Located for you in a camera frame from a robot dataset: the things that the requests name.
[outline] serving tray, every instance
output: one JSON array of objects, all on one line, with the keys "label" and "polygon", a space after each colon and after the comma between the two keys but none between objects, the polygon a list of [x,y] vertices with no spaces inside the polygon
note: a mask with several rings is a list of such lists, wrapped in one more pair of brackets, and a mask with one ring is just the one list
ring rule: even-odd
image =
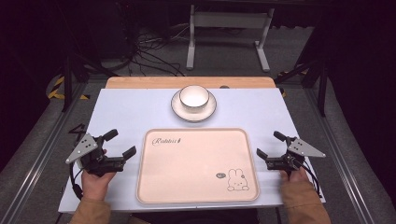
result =
[{"label": "serving tray", "polygon": [[259,187],[242,129],[154,129],[144,140],[141,203],[253,201]]}]

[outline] bunny drawing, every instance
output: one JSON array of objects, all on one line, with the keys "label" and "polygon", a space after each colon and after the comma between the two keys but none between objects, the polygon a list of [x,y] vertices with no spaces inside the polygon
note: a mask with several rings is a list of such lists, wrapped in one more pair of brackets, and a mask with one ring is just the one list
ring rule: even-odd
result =
[{"label": "bunny drawing", "polygon": [[230,177],[230,179],[228,180],[227,188],[229,191],[248,190],[248,182],[245,179],[244,173],[241,169],[230,170],[230,172],[228,173],[228,177]]}]

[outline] cord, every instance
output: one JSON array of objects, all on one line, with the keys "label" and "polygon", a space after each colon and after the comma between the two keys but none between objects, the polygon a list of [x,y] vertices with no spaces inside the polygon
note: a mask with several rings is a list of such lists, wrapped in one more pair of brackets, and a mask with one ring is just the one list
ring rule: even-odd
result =
[{"label": "cord", "polygon": [[145,66],[145,67],[149,67],[149,68],[154,68],[154,69],[157,69],[157,70],[166,72],[166,73],[171,73],[171,74],[173,74],[175,77],[177,76],[176,74],[172,73],[171,71],[168,71],[168,70],[165,70],[165,69],[161,69],[161,68],[159,68],[159,67],[155,67],[155,66],[151,66],[151,65],[143,64],[143,63],[138,63],[138,62],[134,62],[134,61],[132,61],[132,63],[138,64],[138,65],[141,65],[141,66]]},{"label": "cord", "polygon": [[277,224],[282,224],[282,218],[280,217],[279,208],[276,207],[275,211],[276,211]]},{"label": "cord", "polygon": [[[175,40],[175,39],[177,39],[177,38],[189,40],[189,39],[187,39],[187,38],[181,37],[181,36],[184,35],[183,33],[186,32],[189,28],[190,28],[189,25],[186,26],[184,29],[182,29],[180,32],[178,32],[178,34],[172,36],[172,37],[169,39],[168,43],[169,43],[169,42],[172,42],[173,40]],[[150,43],[150,42],[155,42],[155,41],[164,41],[164,39],[161,38],[161,37],[156,37],[156,38],[152,38],[152,39],[148,39],[148,40],[145,39],[145,40],[139,41],[139,44]]]},{"label": "cord", "polygon": [[318,182],[318,180],[317,180],[317,177],[312,173],[312,171],[311,171],[308,167],[304,166],[303,164],[301,164],[301,163],[300,163],[299,161],[297,161],[297,160],[293,160],[293,161],[295,161],[295,162],[297,162],[299,165],[301,165],[301,166],[311,175],[311,177],[312,177],[312,179],[314,180],[315,184],[318,186],[318,187],[316,188],[317,194],[318,194],[319,198],[321,198],[321,196],[320,196],[320,185],[319,185],[319,182]]},{"label": "cord", "polygon": [[[304,161],[304,164],[305,164],[306,168],[308,168],[310,171],[312,171],[311,166],[308,164],[308,162]],[[315,188],[315,189],[318,188],[316,182],[314,182],[313,185],[314,185],[314,188]]]},{"label": "cord", "polygon": [[[138,53],[139,54],[139,56],[140,56],[140,58],[142,58],[142,59],[145,59],[145,60],[147,60],[147,61],[149,61],[149,62],[151,62],[151,63],[158,63],[158,62],[154,62],[154,61],[152,61],[152,60],[150,60],[150,59],[148,59],[148,58],[146,58],[146,57],[143,57],[142,56],[142,54],[141,53]],[[180,63],[159,63],[159,64],[172,64],[172,65],[177,65],[177,69],[180,69]]]},{"label": "cord", "polygon": [[77,176],[79,175],[79,173],[81,173],[81,171],[82,171],[83,169],[81,169],[81,170],[76,174],[76,176],[74,176],[74,175],[73,175],[73,166],[74,166],[74,163],[73,163],[73,162],[70,163],[70,165],[69,165],[70,181],[72,182],[73,191],[75,192],[76,196],[81,200],[81,198],[82,198],[82,189],[81,189],[81,187],[80,187],[78,184],[76,184],[76,178],[77,178]]},{"label": "cord", "polygon": [[137,59],[136,59],[136,57],[134,57],[134,61],[133,61],[133,63],[136,63],[136,64],[138,64],[138,65],[139,65],[139,70],[140,70],[140,73],[142,73],[142,74],[143,74],[143,76],[146,76],[146,73],[144,73],[144,72],[143,72],[143,70],[142,70],[142,64],[137,62]]},{"label": "cord", "polygon": [[63,213],[59,213],[58,218],[56,218],[55,224],[59,223],[59,220],[61,220]]},{"label": "cord", "polygon": [[[125,62],[120,63],[120,64],[117,64],[117,65],[115,65],[115,66],[113,66],[113,67],[104,67],[104,68],[105,68],[106,70],[108,70],[108,71],[114,72],[114,71],[120,70],[121,68],[127,66],[130,62],[131,62],[131,60],[130,60],[130,59],[127,59]],[[86,67],[85,69],[86,69],[89,73],[92,73],[92,74],[100,74],[100,73],[101,73],[101,72],[99,72],[99,71],[96,70],[96,69],[92,69],[92,68],[88,68],[88,67]]]},{"label": "cord", "polygon": [[152,55],[152,54],[150,54],[150,53],[147,53],[147,52],[144,52],[144,53],[148,54],[149,56],[151,56],[151,57],[153,57],[153,58],[156,58],[156,59],[160,60],[161,62],[163,62],[163,63],[165,63],[165,64],[168,64],[169,66],[171,66],[172,68],[174,68],[176,71],[178,71],[183,77],[185,76],[179,69],[175,68],[172,64],[167,63],[166,61],[164,61],[164,60],[160,59],[159,57],[157,57],[157,56],[155,56],[155,55]]}]

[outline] human hand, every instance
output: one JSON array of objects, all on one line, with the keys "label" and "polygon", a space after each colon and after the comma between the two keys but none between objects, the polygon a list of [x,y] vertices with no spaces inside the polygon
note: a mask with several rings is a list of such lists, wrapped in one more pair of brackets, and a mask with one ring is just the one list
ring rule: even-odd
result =
[{"label": "human hand", "polygon": [[82,196],[86,199],[103,201],[107,194],[108,183],[116,175],[116,173],[106,173],[101,177],[90,175],[84,170],[81,176]]},{"label": "human hand", "polygon": [[290,176],[288,176],[286,171],[281,170],[279,172],[280,172],[280,178],[282,179],[282,184],[309,181],[308,176],[306,175],[306,171],[302,166],[298,171],[291,171]]}]

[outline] white saucer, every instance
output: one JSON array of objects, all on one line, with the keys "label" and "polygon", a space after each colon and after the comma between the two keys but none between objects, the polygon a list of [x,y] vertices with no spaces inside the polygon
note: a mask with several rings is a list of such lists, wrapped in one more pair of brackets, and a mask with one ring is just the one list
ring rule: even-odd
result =
[{"label": "white saucer", "polygon": [[209,92],[209,100],[206,106],[200,112],[191,112],[189,111],[186,106],[184,106],[180,101],[180,91],[177,91],[175,95],[172,97],[171,106],[175,113],[191,122],[198,122],[204,119],[209,118],[213,112],[216,110],[216,99],[215,96]]}]

